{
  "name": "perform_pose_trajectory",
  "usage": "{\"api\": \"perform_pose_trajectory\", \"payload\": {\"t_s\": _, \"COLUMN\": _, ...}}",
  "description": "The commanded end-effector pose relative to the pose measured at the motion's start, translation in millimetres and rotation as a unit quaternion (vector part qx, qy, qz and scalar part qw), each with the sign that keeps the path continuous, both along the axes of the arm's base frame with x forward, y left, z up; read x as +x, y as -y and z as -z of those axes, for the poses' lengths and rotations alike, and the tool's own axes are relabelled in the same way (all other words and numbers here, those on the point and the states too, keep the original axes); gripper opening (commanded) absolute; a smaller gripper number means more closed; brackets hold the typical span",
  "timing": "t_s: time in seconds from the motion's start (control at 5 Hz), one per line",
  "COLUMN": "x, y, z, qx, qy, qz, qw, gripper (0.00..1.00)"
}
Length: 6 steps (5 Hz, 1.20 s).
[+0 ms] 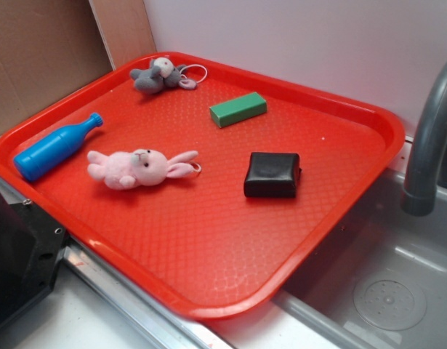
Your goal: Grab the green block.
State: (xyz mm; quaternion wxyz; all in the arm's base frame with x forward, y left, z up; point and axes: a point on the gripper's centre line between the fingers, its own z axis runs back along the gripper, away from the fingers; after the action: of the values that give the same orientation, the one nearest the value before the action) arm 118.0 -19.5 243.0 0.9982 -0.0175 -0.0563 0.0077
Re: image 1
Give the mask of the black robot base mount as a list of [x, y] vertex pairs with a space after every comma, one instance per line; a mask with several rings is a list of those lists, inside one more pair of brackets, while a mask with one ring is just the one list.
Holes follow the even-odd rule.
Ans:
[[0, 192], [0, 332], [52, 292], [67, 238], [38, 204]]

